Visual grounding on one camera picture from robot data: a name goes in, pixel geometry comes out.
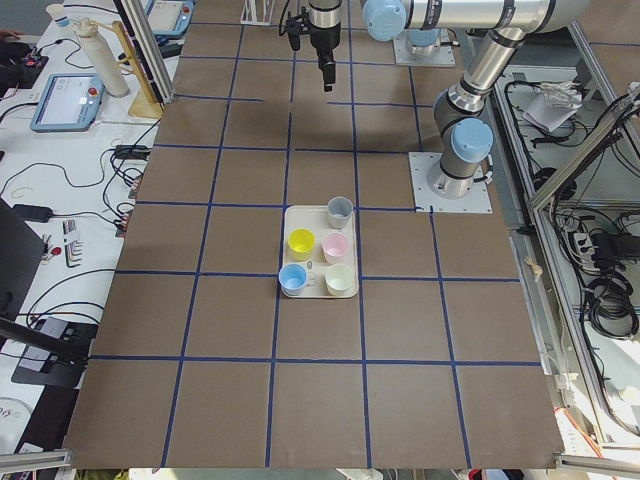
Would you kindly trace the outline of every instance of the pink cup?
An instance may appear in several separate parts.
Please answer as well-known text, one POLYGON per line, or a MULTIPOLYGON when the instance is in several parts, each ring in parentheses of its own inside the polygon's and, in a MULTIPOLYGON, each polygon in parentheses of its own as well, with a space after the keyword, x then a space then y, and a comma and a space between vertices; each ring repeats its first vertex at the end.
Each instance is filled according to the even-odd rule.
POLYGON ((327 262, 341 263, 349 252, 349 239, 339 232, 333 232, 322 240, 322 251, 327 262))

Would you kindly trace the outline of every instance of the connector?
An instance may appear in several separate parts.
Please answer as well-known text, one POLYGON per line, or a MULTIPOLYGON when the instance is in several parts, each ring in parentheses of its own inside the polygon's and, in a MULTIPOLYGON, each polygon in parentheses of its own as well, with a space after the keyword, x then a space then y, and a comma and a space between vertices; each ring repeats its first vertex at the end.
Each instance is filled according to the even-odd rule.
POLYGON ((118 160, 146 160, 149 153, 146 145, 116 145, 113 156, 118 160))

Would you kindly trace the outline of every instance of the white bottle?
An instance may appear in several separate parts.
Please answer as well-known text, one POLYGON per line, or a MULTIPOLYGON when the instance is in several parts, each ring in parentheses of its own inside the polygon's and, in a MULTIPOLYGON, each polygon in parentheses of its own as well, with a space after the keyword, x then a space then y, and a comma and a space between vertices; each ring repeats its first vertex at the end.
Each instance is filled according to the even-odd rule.
POLYGON ((96 69, 107 93, 113 97, 124 97, 129 93, 129 86, 113 58, 107 41, 100 35, 97 22, 83 18, 74 24, 73 28, 82 50, 96 69))

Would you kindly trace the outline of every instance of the cup handle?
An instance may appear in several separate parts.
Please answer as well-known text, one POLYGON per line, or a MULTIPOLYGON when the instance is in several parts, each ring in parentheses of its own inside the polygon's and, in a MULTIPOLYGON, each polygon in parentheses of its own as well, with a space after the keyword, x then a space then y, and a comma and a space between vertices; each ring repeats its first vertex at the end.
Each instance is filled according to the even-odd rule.
POLYGON ((316 285, 316 272, 309 272, 307 274, 307 287, 315 287, 316 285))

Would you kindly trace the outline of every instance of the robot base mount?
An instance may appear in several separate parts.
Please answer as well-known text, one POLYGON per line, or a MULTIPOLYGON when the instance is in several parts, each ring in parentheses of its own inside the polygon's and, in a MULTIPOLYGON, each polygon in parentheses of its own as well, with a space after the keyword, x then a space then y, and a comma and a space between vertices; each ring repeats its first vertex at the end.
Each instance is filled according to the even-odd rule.
MULTIPOLYGON (((435 193, 429 185, 428 174, 431 168, 440 162, 440 153, 411 152, 411 182, 416 211, 436 213, 492 213, 491 201, 484 181, 472 183, 469 192, 462 198, 450 200, 435 193)), ((475 178, 482 178, 482 169, 478 167, 475 178)))

